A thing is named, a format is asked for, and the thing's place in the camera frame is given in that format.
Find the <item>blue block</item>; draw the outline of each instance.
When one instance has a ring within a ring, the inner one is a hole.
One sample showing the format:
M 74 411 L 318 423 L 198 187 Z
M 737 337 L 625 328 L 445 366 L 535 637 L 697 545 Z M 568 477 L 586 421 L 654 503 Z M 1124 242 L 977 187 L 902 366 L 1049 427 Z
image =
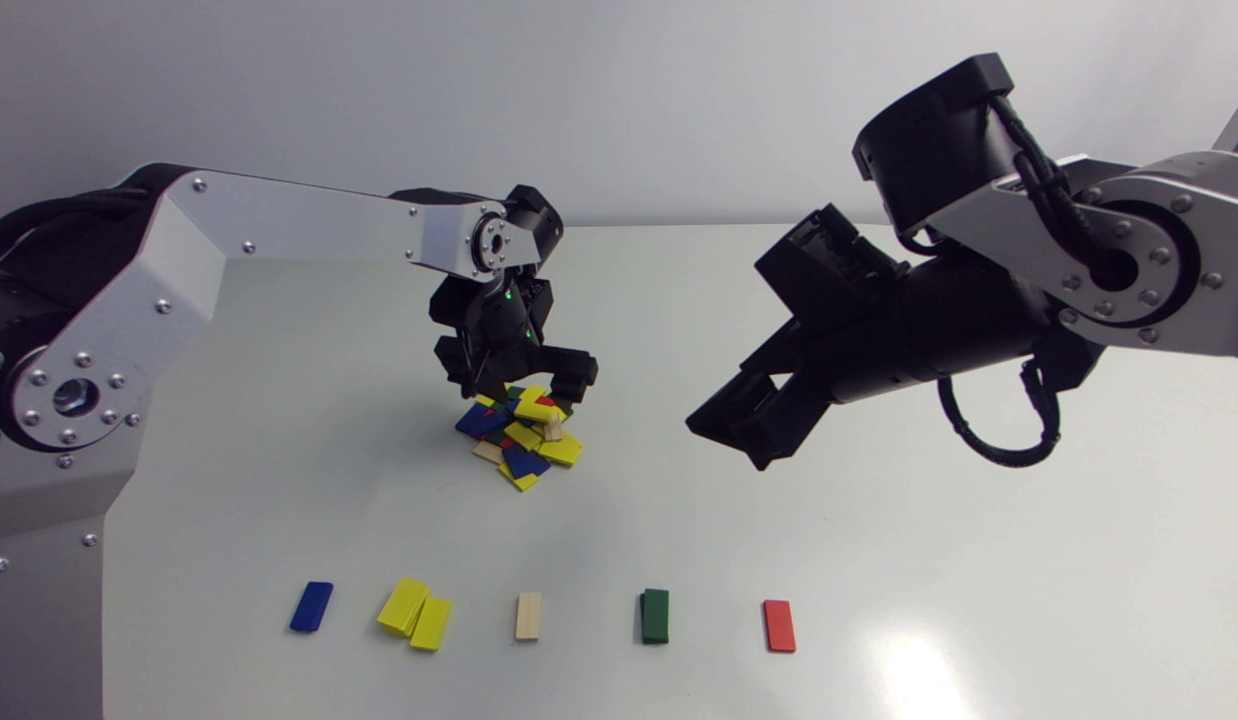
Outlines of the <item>blue block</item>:
M 326 604 L 331 601 L 331 593 L 334 591 L 334 583 L 308 583 L 303 589 L 303 596 L 300 598 L 300 606 L 295 607 L 290 628 L 300 633 L 316 632 L 322 616 L 326 616 Z
M 552 466 L 551 461 L 543 460 L 536 452 L 526 450 L 520 445 L 504 448 L 504 461 L 513 471 L 514 478 L 526 478 L 526 475 L 542 475 Z
M 508 414 L 500 413 L 499 409 L 490 409 L 490 414 L 485 414 L 472 423 L 472 429 L 474 431 L 472 434 L 487 437 L 496 429 L 505 428 L 511 421 Z
M 456 429 L 459 431 L 459 433 L 468 433 L 473 437 L 482 437 L 485 433 L 473 432 L 473 428 L 475 427 L 478 421 L 482 421 L 482 418 L 485 418 L 485 416 L 487 416 L 487 407 L 484 405 L 473 405 L 470 409 L 468 409 L 467 413 L 463 414 L 463 418 L 459 418 L 458 423 L 456 423 Z

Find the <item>red block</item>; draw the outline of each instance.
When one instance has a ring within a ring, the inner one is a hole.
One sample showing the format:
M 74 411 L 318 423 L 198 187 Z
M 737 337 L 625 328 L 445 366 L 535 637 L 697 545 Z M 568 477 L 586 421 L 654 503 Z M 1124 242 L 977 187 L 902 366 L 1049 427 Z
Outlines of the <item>red block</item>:
M 797 652 L 797 637 L 792 633 L 792 606 L 787 600 L 766 600 L 766 642 L 770 652 Z

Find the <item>wooden block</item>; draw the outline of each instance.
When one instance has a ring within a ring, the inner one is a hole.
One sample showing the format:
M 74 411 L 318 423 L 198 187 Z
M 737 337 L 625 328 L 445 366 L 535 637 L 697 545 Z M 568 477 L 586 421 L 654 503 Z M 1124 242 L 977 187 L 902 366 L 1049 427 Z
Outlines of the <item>wooden block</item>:
M 641 643 L 669 642 L 669 591 L 646 588 L 641 593 Z
M 428 585 L 410 578 L 401 578 L 392 589 L 391 596 L 383 604 L 378 624 L 390 635 L 401 638 L 410 637 L 413 625 L 418 621 L 418 610 L 428 598 Z
M 472 454 L 480 456 L 482 460 L 494 461 L 495 465 L 504 461 L 504 450 L 501 450 L 500 447 L 494 445 L 494 443 L 485 440 L 478 442 L 477 447 L 472 448 Z
M 517 445 L 526 448 L 526 450 L 535 452 L 543 443 L 543 438 L 537 437 L 535 431 L 529 429 L 526 426 L 520 423 L 513 423 L 504 428 L 504 434 L 517 442 Z
M 514 637 L 517 641 L 537 641 L 540 612 L 543 606 L 542 593 L 522 593 L 517 596 L 517 628 Z
M 454 602 L 442 598 L 428 598 L 423 601 L 423 609 L 418 610 L 418 624 L 413 626 L 413 637 L 410 638 L 410 647 L 430 652 L 439 649 L 441 638 L 446 635 L 446 624 L 449 621 L 449 610 L 453 606 Z
M 561 434 L 561 418 L 547 421 L 547 424 L 543 426 L 543 439 L 546 442 L 561 442 L 563 438 L 565 435 Z
M 296 633 L 313 633 L 321 626 L 321 620 L 326 616 L 326 604 L 331 601 L 331 593 L 335 591 L 332 583 L 308 583 L 300 605 L 295 607 L 295 615 L 290 619 L 290 628 Z
M 573 468 L 574 461 L 579 460 L 579 454 L 583 452 L 583 443 L 578 442 L 578 439 L 571 433 L 562 429 L 560 440 L 543 442 L 536 452 L 551 461 L 557 461 L 560 465 Z
M 787 600 L 761 602 L 766 612 L 766 642 L 770 652 L 797 652 L 797 637 L 792 632 L 792 606 Z
M 535 487 L 535 484 L 539 482 L 539 475 L 536 474 L 522 475 L 522 478 L 514 478 L 513 469 L 509 468 L 508 461 L 501 461 L 501 464 L 499 465 L 499 473 L 504 475 L 504 478 L 508 478 L 508 481 L 513 482 L 513 486 L 522 492 L 526 492 L 529 489 Z

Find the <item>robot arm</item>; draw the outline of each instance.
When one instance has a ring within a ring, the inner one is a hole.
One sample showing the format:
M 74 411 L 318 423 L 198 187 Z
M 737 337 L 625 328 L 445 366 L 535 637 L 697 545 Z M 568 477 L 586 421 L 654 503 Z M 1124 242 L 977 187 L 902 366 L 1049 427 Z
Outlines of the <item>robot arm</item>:
M 1045 158 L 997 54 L 963 61 L 872 119 L 855 141 L 911 268 L 832 205 L 756 261 L 794 318 L 690 416 L 691 431 L 765 469 L 829 405 L 938 382 L 956 432 L 1008 466 L 1058 442 L 1057 392 L 1104 346 L 1238 356 L 1238 120 L 1223 150 L 1132 168 Z M 926 231 L 930 245 L 912 240 Z M 1032 355 L 1023 382 L 1044 424 L 1000 450 L 961 416 L 952 375 Z M 782 387 L 774 375 L 791 374 Z
M 561 239 L 534 188 L 390 197 L 149 165 L 0 220 L 0 720 L 102 716 L 103 516 L 134 474 L 154 382 L 209 322 L 229 259 L 405 261 L 449 277 L 430 314 L 465 397 L 592 355 L 543 345 Z

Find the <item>black cable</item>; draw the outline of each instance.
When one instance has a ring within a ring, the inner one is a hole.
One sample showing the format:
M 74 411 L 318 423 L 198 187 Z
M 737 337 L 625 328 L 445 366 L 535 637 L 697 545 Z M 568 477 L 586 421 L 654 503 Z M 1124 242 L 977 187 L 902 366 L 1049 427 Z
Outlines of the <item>black cable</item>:
M 1113 280 L 1114 270 L 1108 255 L 1094 241 L 1094 233 L 1091 231 L 1084 213 L 1072 202 L 1067 174 L 1045 155 L 1006 96 L 994 95 L 989 105 L 1006 129 L 1009 139 L 1020 146 L 1015 168 L 1050 236 L 1071 259 L 1089 268 L 1101 286 Z
M 952 429 L 961 435 L 961 439 L 966 440 L 966 445 L 971 447 L 971 450 L 1006 468 L 1036 465 L 1047 459 L 1050 452 L 1054 452 L 1054 447 L 1058 444 L 1058 396 L 1042 386 L 1036 360 L 1023 364 L 1020 379 L 1023 388 L 1032 402 L 1032 409 L 1041 418 L 1041 442 L 1035 447 L 1025 448 L 1025 450 L 1004 450 L 1004 448 L 992 447 L 983 442 L 976 435 L 976 431 L 971 429 L 971 423 L 967 423 L 961 414 L 957 396 L 952 391 L 952 377 L 938 379 L 938 401 L 943 406 L 943 413 L 948 416 L 948 422 L 952 423 Z
M 58 197 L 54 200 L 33 202 L 0 219 L 0 259 L 17 245 L 20 238 L 56 218 L 87 213 L 94 215 L 124 215 L 142 208 L 147 193 L 136 195 L 131 192 L 93 191 L 83 195 Z

